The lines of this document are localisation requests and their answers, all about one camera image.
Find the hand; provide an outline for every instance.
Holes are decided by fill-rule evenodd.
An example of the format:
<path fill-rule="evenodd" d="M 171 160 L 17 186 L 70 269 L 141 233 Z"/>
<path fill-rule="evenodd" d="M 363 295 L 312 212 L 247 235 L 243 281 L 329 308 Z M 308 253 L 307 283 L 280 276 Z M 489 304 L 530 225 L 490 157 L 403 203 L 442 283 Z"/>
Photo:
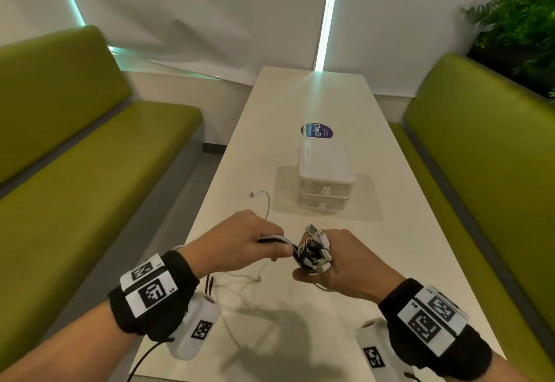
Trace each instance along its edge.
<path fill-rule="evenodd" d="M 260 259 L 288 258 L 290 245 L 257 243 L 272 235 L 283 236 L 283 229 L 258 217 L 250 210 L 240 211 L 218 224 L 200 238 L 179 249 L 193 274 L 201 279 L 216 272 L 236 271 Z"/>
<path fill-rule="evenodd" d="M 318 283 L 349 297 L 380 303 L 405 280 L 382 261 L 348 230 L 326 230 L 333 257 L 331 268 L 322 274 L 310 274 L 303 268 L 293 278 L 305 283 Z"/>

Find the bench backrest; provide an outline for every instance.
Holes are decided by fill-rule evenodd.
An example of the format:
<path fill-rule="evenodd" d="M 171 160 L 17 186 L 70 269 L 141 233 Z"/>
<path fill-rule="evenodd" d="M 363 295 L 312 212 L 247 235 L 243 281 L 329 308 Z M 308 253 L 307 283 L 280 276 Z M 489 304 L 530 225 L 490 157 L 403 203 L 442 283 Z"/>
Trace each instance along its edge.
<path fill-rule="evenodd" d="M 131 93 L 96 27 L 1 47 L 0 183 Z"/>
<path fill-rule="evenodd" d="M 405 120 L 555 331 L 553 106 L 449 54 Z"/>

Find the black wrist strap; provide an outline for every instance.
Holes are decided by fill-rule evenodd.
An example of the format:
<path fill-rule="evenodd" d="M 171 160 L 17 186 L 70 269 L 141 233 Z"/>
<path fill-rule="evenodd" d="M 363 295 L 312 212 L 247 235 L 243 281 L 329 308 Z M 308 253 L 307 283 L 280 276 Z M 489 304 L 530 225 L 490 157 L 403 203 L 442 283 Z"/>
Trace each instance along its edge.
<path fill-rule="evenodd" d="M 199 283 L 189 264 L 179 252 L 170 250 L 162 255 L 161 259 L 164 265 L 147 278 L 139 280 L 125 291 L 119 285 L 108 295 L 112 314 L 123 332 L 148 334 L 149 338 L 156 342 L 166 341 L 181 324 Z M 160 276 L 165 271 L 170 273 L 177 286 L 177 290 L 170 293 L 167 293 L 159 282 Z M 145 290 L 149 289 L 156 290 L 153 291 L 155 293 L 153 296 L 159 297 L 159 300 L 140 316 L 135 317 L 126 296 L 134 291 L 141 291 L 144 295 Z"/>
<path fill-rule="evenodd" d="M 410 278 L 379 304 L 395 353 L 405 363 L 419 369 L 430 368 L 440 377 L 471 381 L 483 376 L 491 365 L 492 351 L 470 325 L 466 325 L 454 343 L 438 357 L 398 317 L 422 288 L 422 284 Z"/>

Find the blue circular sticker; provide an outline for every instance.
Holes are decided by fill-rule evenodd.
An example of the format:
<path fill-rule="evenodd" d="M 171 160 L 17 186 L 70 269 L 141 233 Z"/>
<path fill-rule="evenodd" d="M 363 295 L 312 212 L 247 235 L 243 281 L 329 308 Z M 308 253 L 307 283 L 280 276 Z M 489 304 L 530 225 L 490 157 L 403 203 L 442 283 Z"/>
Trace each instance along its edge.
<path fill-rule="evenodd" d="M 306 128 L 306 136 L 310 138 L 331 138 L 334 136 L 333 131 L 326 125 L 322 125 L 321 123 L 307 123 L 306 125 L 301 127 L 301 133 L 305 134 Z"/>

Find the right hand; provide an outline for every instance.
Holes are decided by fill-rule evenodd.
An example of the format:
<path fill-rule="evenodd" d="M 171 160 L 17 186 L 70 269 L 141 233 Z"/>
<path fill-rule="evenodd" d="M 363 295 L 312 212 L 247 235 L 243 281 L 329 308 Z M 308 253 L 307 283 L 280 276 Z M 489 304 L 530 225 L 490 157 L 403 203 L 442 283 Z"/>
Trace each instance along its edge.
<path fill-rule="evenodd" d="M 310 274 L 303 268 L 293 278 L 304 283 L 318 283 L 325 288 L 358 299 L 380 303 L 405 280 L 348 230 L 326 230 L 333 257 L 331 268 L 322 274 Z M 303 237 L 303 243 L 309 235 Z"/>

